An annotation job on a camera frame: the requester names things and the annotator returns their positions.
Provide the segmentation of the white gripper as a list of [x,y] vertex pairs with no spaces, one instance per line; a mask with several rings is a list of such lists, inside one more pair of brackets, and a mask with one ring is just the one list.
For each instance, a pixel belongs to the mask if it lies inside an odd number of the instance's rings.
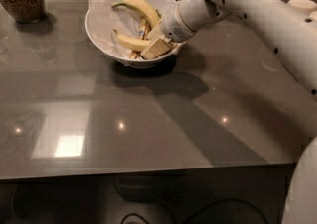
[[179,13],[179,5],[176,4],[168,9],[163,14],[162,19],[146,34],[146,38],[151,41],[141,51],[140,56],[145,60],[149,60],[165,55],[176,48],[177,43],[183,43],[195,34],[195,31],[186,26]]

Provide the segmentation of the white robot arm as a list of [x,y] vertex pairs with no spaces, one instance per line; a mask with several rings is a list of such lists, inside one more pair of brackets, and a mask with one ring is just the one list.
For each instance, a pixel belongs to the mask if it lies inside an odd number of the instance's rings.
[[[229,14],[243,18],[311,96],[317,91],[317,23],[281,0],[180,0],[150,31],[153,43],[182,43]],[[292,175],[280,224],[317,224],[317,147],[311,140]]]

